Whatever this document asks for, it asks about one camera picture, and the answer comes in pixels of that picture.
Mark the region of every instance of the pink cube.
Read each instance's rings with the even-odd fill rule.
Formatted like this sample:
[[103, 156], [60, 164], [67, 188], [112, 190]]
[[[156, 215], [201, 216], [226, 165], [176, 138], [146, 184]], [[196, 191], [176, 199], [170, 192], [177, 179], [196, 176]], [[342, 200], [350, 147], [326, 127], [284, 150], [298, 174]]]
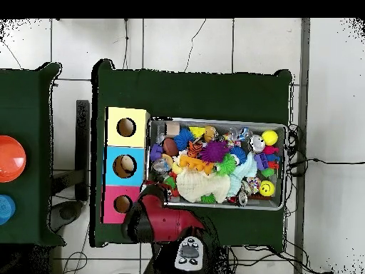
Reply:
[[101, 223], [104, 224], [121, 224], [124, 221], [125, 213], [118, 212], [114, 207], [114, 200], [118, 196], [127, 196], [132, 202], [136, 202], [140, 194], [138, 186], [112, 186], [106, 185], [106, 194], [104, 203], [104, 216]]

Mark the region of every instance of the blue spiky ball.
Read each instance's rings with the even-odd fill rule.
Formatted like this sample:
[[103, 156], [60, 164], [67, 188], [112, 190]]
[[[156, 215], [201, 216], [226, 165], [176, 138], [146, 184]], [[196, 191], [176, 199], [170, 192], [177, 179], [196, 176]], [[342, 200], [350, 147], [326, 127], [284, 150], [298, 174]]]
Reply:
[[246, 153], [238, 146], [233, 147], [230, 153], [238, 157], [238, 159], [240, 160], [238, 165], [243, 164], [247, 160]]
[[174, 137], [174, 141], [179, 151], [183, 151], [184, 149], [186, 149], [189, 141], [193, 142], [194, 140], [195, 139], [193, 134], [186, 128], [181, 128], [179, 134]]

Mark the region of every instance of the orange tiger toy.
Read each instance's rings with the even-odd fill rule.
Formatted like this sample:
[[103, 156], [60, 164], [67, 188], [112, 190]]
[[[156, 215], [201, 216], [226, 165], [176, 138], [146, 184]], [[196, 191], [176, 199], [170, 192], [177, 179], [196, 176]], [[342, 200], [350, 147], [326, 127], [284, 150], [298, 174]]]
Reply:
[[202, 150], [201, 143], [194, 144], [193, 142], [189, 141], [189, 149], [187, 150], [187, 156], [191, 158], [196, 158], [197, 154], [201, 152], [201, 150]]

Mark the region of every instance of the green table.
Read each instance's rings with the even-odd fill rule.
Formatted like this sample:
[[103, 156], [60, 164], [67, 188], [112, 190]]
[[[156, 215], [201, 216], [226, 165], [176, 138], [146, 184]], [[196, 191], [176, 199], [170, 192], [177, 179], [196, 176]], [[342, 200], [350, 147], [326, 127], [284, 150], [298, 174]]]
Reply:
[[[151, 116], [288, 124], [287, 70], [253, 73], [170, 73], [113, 69], [100, 60], [93, 69], [91, 240], [127, 243], [120, 225], [100, 223], [105, 107], [145, 109]], [[271, 245], [282, 250], [284, 209], [236, 210], [191, 208], [215, 224], [222, 245]]]
[[0, 225], [0, 243], [63, 245], [47, 224], [51, 205], [50, 87], [61, 66], [35, 71], [0, 70], [0, 135], [24, 147], [26, 167], [14, 181], [0, 183], [0, 194], [14, 199], [16, 212]]

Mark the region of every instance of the metal tray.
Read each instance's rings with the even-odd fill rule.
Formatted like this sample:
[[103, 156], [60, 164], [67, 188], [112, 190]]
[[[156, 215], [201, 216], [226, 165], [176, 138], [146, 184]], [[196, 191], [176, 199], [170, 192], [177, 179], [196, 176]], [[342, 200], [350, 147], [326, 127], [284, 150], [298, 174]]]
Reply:
[[[165, 205], [167, 206], [189, 206], [189, 207], [208, 207], [208, 208], [238, 208], [242, 210], [246, 209], [256, 209], [256, 210], [279, 210], [284, 206], [285, 199], [285, 185], [286, 185], [286, 167], [287, 167], [287, 146], [289, 144], [289, 131], [288, 128], [283, 124], [274, 124], [274, 123], [251, 123], [251, 122], [236, 122], [236, 121], [217, 121], [217, 120], [197, 120], [197, 119], [189, 119], [189, 118], [169, 118], [169, 119], [161, 119], [161, 118], [151, 118], [148, 123], [148, 137], [149, 140], [148, 148], [154, 143], [160, 143], [158, 140], [159, 135], [165, 130], [165, 121], [178, 121], [180, 123], [180, 128], [189, 127], [189, 126], [200, 126], [204, 127], [206, 125], [214, 126], [217, 132], [222, 135], [229, 131], [230, 128], [241, 129], [243, 127], [247, 127], [254, 134], [261, 135], [266, 130], [274, 130], [278, 135], [278, 140], [275, 143], [275, 147], [279, 148], [279, 153], [281, 161], [279, 164], [279, 170], [276, 177], [272, 176], [271, 178], [265, 178], [260, 175], [260, 171], [257, 171], [257, 176], [263, 180], [270, 180], [275, 184], [275, 194], [272, 196], [270, 200], [253, 200], [248, 199], [248, 202], [245, 206], [236, 205], [230, 203], [228, 201], [224, 201], [223, 203], [214, 203], [214, 204], [206, 204], [206, 203], [191, 203], [185, 200], [183, 197], [180, 197], [177, 201], [166, 201]], [[148, 180], [150, 177], [150, 150], [148, 150], [146, 161], [146, 178]]]

